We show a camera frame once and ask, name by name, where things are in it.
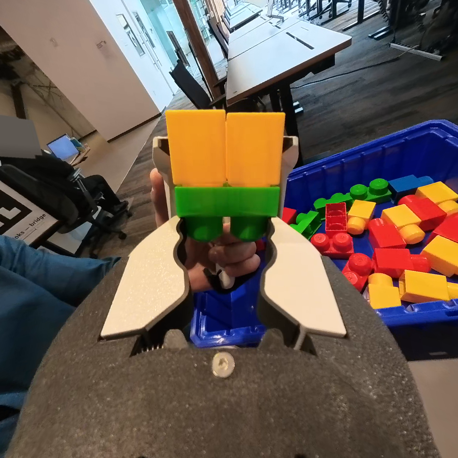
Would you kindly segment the pile of mixed mega blocks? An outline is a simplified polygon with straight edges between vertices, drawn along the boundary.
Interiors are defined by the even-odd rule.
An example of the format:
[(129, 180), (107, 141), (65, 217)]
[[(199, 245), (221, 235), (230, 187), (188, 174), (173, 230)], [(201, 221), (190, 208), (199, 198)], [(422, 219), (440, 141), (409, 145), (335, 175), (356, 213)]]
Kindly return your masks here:
[(338, 263), (375, 310), (457, 302), (457, 190), (429, 176), (355, 184), (282, 220)]

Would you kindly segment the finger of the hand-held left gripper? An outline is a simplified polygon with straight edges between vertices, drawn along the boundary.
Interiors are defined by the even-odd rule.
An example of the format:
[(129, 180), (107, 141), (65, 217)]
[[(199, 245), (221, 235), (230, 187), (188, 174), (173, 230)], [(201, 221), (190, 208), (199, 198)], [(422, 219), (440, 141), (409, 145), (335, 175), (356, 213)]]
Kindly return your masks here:
[(155, 169), (164, 181), (165, 199), (168, 219), (176, 216), (175, 184), (171, 168), (169, 139), (166, 136), (155, 136), (152, 140), (152, 160)]
[(292, 171), (299, 155), (299, 138), (294, 135), (283, 136), (283, 168)]

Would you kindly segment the open laptop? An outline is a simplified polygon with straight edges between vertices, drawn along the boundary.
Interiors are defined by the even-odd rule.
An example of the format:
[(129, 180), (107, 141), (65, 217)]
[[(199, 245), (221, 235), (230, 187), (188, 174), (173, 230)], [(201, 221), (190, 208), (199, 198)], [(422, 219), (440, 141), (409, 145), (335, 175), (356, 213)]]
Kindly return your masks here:
[(63, 161), (72, 161), (80, 154), (80, 151), (67, 135), (61, 135), (47, 144), (47, 150), (55, 157)]

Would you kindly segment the yellow tall mega block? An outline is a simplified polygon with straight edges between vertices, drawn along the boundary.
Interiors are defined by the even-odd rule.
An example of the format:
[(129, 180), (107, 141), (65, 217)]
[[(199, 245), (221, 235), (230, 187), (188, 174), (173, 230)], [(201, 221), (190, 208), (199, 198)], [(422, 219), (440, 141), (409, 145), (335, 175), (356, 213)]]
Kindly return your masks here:
[(226, 112), (165, 112), (173, 182), (184, 187), (222, 187), (226, 182)]
[(230, 186), (278, 186), (281, 175), (285, 114), (228, 113), (226, 176)]

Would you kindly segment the white power strip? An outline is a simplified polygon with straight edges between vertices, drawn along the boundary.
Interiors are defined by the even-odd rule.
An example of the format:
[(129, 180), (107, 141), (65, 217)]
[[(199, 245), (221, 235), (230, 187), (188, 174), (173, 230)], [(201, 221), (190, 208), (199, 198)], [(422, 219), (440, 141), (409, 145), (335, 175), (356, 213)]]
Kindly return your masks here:
[(434, 61), (441, 61), (443, 59), (442, 55), (419, 50), (416, 47), (404, 46), (404, 45), (397, 44), (397, 43), (389, 43), (389, 46), (390, 48), (398, 50), (404, 54), (409, 53), (409, 54), (417, 55), (422, 58), (426, 58), (426, 59), (430, 59)]

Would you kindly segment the white printed tag board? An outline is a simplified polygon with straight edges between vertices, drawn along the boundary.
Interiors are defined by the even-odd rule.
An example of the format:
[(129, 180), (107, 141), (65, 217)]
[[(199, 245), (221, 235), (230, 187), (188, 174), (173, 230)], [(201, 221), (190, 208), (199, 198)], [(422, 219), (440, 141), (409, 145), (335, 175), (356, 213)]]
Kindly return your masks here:
[(0, 234), (27, 245), (47, 240), (61, 221), (32, 203), (5, 183), (0, 183)]

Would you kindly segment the green two-stud mega block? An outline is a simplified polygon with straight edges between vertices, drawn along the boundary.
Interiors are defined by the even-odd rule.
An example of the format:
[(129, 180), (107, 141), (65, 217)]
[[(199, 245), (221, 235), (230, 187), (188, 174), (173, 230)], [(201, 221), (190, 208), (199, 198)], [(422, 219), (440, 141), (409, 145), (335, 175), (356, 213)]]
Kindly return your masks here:
[(177, 216), (184, 219), (188, 237), (211, 242), (223, 234), (224, 218), (241, 241), (262, 238), (268, 220), (277, 216), (281, 189), (268, 187), (175, 187)]

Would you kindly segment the black office chair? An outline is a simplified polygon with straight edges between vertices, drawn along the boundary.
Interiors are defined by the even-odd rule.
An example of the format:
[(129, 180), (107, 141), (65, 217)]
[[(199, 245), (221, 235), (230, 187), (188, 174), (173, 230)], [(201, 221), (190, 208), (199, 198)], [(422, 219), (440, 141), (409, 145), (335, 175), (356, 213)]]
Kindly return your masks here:
[(81, 253), (85, 245), (88, 245), (89, 256), (97, 258), (98, 245), (105, 234), (116, 234), (119, 239), (126, 239), (127, 234), (117, 228), (116, 224), (122, 215), (132, 215), (129, 206), (115, 214), (106, 212), (98, 206), (103, 198), (102, 193), (92, 197), (84, 187), (82, 178), (79, 171), (75, 170), (70, 179), (76, 182), (87, 199), (90, 206), (87, 213), (79, 213), (75, 204), (60, 190), (35, 179), (13, 165), (1, 166), (1, 182), (61, 221), (61, 226), (54, 234), (32, 247), (43, 247), (58, 254), (75, 257)]

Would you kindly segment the blue plastic bin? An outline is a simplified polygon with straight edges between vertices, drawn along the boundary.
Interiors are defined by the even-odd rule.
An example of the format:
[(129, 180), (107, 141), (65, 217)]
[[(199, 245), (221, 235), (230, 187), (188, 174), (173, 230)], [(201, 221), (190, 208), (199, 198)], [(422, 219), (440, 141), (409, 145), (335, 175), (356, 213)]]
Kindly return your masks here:
[[(457, 193), (457, 134), (457, 125), (431, 120), (332, 156), (314, 157), (290, 173), (284, 206), (297, 214), (315, 211), (316, 200), (345, 195), (355, 185), (369, 187), (375, 179), (385, 179), (392, 193), (387, 202), (376, 204), (376, 218), (407, 191), (429, 185), (425, 176)], [(231, 294), (195, 294), (192, 343), (201, 348), (259, 343), (265, 331), (256, 316), (259, 283), (260, 272)], [(379, 316), (409, 360), (457, 355), (457, 299), (403, 302)]]

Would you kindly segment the long white table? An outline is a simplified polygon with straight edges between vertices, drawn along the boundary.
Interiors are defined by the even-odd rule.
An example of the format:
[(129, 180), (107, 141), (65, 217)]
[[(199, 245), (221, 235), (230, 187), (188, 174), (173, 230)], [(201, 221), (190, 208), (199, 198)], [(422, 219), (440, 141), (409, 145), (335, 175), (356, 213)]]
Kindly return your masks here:
[(292, 83), (313, 65), (352, 44), (341, 32), (299, 21), (228, 61), (226, 100), (233, 104), (280, 83)]
[(289, 17), (284, 20), (258, 17), (229, 36), (227, 60), (230, 61), (244, 52), (254, 48), (281, 31), (301, 21), (300, 18)]

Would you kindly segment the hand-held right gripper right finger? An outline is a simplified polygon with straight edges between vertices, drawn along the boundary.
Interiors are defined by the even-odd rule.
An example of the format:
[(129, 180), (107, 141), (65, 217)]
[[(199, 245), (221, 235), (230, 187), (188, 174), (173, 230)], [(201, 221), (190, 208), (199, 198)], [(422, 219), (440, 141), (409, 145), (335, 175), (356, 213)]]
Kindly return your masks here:
[(267, 224), (257, 317), (266, 329), (280, 331), (284, 344), (295, 349), (307, 335), (347, 335), (322, 256), (278, 217)]

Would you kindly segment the person's leg in jeans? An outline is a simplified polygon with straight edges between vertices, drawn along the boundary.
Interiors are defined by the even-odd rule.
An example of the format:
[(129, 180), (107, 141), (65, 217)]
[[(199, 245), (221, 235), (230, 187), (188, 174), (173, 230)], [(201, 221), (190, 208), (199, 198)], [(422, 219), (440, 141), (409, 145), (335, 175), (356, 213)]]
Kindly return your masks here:
[(22, 240), (0, 237), (1, 457), (54, 338), (120, 259), (51, 254)]

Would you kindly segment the person's left hand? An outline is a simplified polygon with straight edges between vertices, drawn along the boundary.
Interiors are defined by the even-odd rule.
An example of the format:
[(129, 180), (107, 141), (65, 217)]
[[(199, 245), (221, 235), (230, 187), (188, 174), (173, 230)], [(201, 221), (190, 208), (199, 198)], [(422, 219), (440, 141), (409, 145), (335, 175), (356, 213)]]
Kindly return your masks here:
[[(166, 191), (163, 177), (156, 168), (150, 172), (151, 201), (155, 211), (156, 227), (169, 220)], [(187, 239), (185, 243), (186, 262), (191, 289), (198, 293), (212, 289), (204, 274), (207, 268), (216, 271), (219, 265), (230, 277), (237, 278), (251, 274), (260, 265), (254, 242), (243, 242), (230, 233), (230, 224), (223, 225), (223, 234), (214, 242), (202, 243)]]

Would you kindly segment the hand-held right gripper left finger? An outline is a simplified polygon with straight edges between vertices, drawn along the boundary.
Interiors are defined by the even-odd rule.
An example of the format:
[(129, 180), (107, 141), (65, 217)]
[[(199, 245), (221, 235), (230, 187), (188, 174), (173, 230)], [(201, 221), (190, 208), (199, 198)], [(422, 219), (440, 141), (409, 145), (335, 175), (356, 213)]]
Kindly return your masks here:
[(182, 219), (173, 216), (129, 255), (102, 326), (102, 340), (140, 337), (164, 345), (166, 335), (190, 324), (194, 300)]

